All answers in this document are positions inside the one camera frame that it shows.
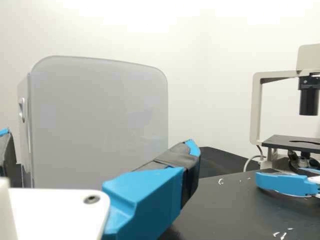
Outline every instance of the black cylinder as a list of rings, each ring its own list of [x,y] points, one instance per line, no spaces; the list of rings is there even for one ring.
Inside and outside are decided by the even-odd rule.
[[[301,89],[300,115],[318,115],[319,90],[314,88]]]

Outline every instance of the white plastic part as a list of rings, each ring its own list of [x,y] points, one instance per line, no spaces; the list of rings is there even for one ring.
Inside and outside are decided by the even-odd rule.
[[[320,185],[320,176],[308,177],[308,181]],[[315,197],[320,199],[320,194],[316,194]]]
[[[0,239],[17,240],[8,187],[9,180],[5,177],[0,177]]]
[[[19,240],[100,240],[102,237],[110,208],[110,199],[104,192],[10,188],[9,195]],[[89,196],[99,200],[85,203]],[[4,224],[14,227],[7,218]]]

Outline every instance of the white metal frame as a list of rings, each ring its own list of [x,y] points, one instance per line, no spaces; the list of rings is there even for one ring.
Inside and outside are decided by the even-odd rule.
[[[309,76],[320,72],[320,44],[302,45],[298,51],[296,70],[257,72],[253,76],[251,97],[250,142],[261,145],[261,106],[263,84]]]

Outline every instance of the blue gripper jaw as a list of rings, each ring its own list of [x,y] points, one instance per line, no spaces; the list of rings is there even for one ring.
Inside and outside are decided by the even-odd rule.
[[[259,188],[297,197],[319,193],[319,186],[314,182],[308,181],[308,177],[305,175],[256,172],[255,183]]]

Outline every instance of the microscope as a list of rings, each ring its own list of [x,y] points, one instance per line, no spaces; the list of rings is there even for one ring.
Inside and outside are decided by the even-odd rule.
[[[260,140],[263,85],[285,79],[298,78],[300,91],[299,114],[318,115],[320,89],[320,44],[302,45],[298,50],[296,70],[257,72],[253,76],[251,99],[250,142],[257,147],[267,147],[266,160],[260,169],[272,168],[281,172],[301,173],[304,168],[320,170],[320,163],[311,153],[320,154],[320,138],[275,134]],[[287,150],[287,155],[279,149]]]

